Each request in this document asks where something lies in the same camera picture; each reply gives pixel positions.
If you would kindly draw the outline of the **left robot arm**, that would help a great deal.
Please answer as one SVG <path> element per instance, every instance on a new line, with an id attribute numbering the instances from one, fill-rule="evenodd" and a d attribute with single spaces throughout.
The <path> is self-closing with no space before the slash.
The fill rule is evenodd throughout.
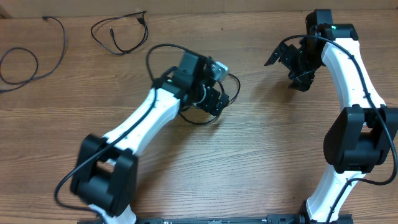
<path id="1" fill-rule="evenodd" d="M 186 50 L 179 66 L 152 82 L 147 98 L 132 115 L 102 137 L 84 138 L 70 190 L 95 212 L 97 223 L 135 223 L 139 157 L 154 136 L 183 108 L 199 106 L 219 116 L 229 97 L 214 89 L 229 73 L 226 65 Z"/>

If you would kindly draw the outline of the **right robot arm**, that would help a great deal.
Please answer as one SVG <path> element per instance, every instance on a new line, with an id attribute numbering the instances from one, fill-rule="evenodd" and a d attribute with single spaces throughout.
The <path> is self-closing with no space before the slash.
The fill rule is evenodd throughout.
<path id="1" fill-rule="evenodd" d="M 296 47 L 286 38 L 267 64 L 282 63 L 289 69 L 290 88 L 307 91 L 315 72 L 326 67 L 332 77 L 340 114 L 326 133 L 323 153 L 326 169 L 314 193 L 298 214 L 268 215 L 267 223 L 352 223 L 340 215 L 348 195 L 358 182 L 397 157 L 397 109 L 390 108 L 375 90 L 361 58 L 358 33 L 352 24 L 336 24 L 329 9 L 316 9 L 305 19 L 306 34 Z"/>

